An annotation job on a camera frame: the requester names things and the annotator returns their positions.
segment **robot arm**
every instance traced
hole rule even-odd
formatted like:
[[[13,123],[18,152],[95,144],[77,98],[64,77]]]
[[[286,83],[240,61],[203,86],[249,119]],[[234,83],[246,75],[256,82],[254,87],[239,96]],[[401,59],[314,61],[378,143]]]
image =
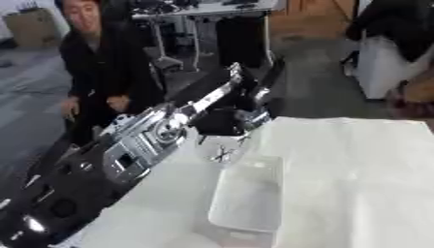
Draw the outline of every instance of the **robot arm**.
[[[280,74],[284,66],[282,59],[271,72]],[[61,243],[176,151],[188,138],[188,127],[197,127],[205,136],[237,135],[270,119],[263,98],[273,82],[259,83],[239,64],[221,71],[217,79],[206,77],[205,82],[194,83],[136,117],[118,119],[122,125],[109,126],[99,139],[56,163],[51,172],[1,205],[0,247],[42,248]],[[207,123],[219,117],[222,109],[233,115],[232,122],[220,121],[221,128],[209,129]]]

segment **black jacket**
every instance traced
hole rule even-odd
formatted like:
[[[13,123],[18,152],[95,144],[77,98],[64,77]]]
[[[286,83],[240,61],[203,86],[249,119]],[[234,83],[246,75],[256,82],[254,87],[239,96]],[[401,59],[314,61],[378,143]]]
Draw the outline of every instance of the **black jacket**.
[[[164,99],[161,87],[150,72],[150,60],[138,43],[134,29],[105,25],[99,49],[94,52],[76,31],[60,46],[67,71],[73,77],[71,96],[95,97],[128,95],[130,113],[139,113]]]
[[[384,36],[396,43],[401,55],[414,62],[434,43],[431,0],[374,0],[347,29],[347,37],[359,41]]]

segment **metal stand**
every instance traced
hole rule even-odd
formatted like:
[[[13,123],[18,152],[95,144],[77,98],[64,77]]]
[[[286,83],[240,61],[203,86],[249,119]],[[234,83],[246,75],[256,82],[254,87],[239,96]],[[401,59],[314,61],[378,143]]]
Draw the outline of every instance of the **metal stand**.
[[[263,17],[264,27],[263,27],[263,40],[264,40],[264,48],[265,48],[265,56],[268,61],[269,66],[273,66],[274,64],[274,53],[271,50],[271,41],[270,41],[270,33],[269,33],[269,13],[265,13]]]
[[[193,40],[195,42],[195,60],[193,62],[193,68],[196,72],[199,72],[199,61],[201,59],[201,43],[199,40],[198,23],[194,17],[191,18],[193,22]]]

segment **table leg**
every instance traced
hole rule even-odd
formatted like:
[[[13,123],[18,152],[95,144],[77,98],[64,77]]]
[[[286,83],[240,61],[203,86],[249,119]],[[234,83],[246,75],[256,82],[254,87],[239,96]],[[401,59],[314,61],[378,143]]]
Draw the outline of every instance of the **table leg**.
[[[198,22],[195,18],[192,19],[193,22],[193,40],[195,42],[195,61],[193,62],[193,68],[196,72],[200,71],[199,62],[201,59],[201,44],[199,40]]]
[[[160,62],[161,61],[168,61],[168,62],[173,63],[173,64],[178,64],[181,67],[181,70],[182,70],[183,67],[184,67],[184,62],[182,62],[179,59],[168,57],[166,55],[165,43],[163,41],[163,36],[161,34],[160,25],[157,23],[157,21],[152,21],[152,25],[154,27],[155,36],[157,38],[158,49],[160,50],[160,58],[158,59],[158,61],[160,61]]]
[[[264,28],[263,28],[263,40],[264,40],[264,48],[265,48],[265,56],[270,66],[274,64],[274,53],[271,50],[271,41],[270,41],[270,33],[269,33],[269,16],[265,15],[264,19]]]

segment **table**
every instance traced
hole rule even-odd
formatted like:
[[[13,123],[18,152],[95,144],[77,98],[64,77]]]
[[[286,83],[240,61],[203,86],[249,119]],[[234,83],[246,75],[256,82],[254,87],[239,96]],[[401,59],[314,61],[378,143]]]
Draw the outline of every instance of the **table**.
[[[87,230],[80,248],[218,248],[207,223],[219,168],[195,139]],[[434,137],[422,122],[280,117],[255,153],[285,160],[275,248],[430,248]]]
[[[181,10],[179,12],[168,13],[168,14],[161,14],[161,15],[135,14],[133,15],[133,19],[155,19],[155,18],[168,17],[168,16],[233,16],[233,15],[239,16],[248,13],[261,13],[261,12],[268,13],[274,10],[282,10],[285,8],[285,5],[286,5],[285,0],[260,0],[256,4],[256,7],[253,9],[239,10],[236,8],[236,5],[223,6],[222,3],[207,3],[207,4],[200,4],[198,8],[190,8],[188,10]],[[267,61],[270,65],[272,65],[273,53],[270,48],[268,15],[265,15],[264,21],[265,21],[264,31],[263,31],[264,49],[265,49]],[[195,42],[195,60],[193,62],[193,67],[195,68],[196,71],[198,71],[200,56],[201,56],[201,46],[200,46],[199,33],[198,33],[198,23],[195,20],[193,20],[192,23],[193,23],[193,37]],[[161,37],[161,30],[158,25],[158,21],[152,21],[152,24],[154,26],[154,30],[156,33],[159,49],[162,54],[160,59],[166,59],[168,57],[166,56],[165,53],[165,48]]]

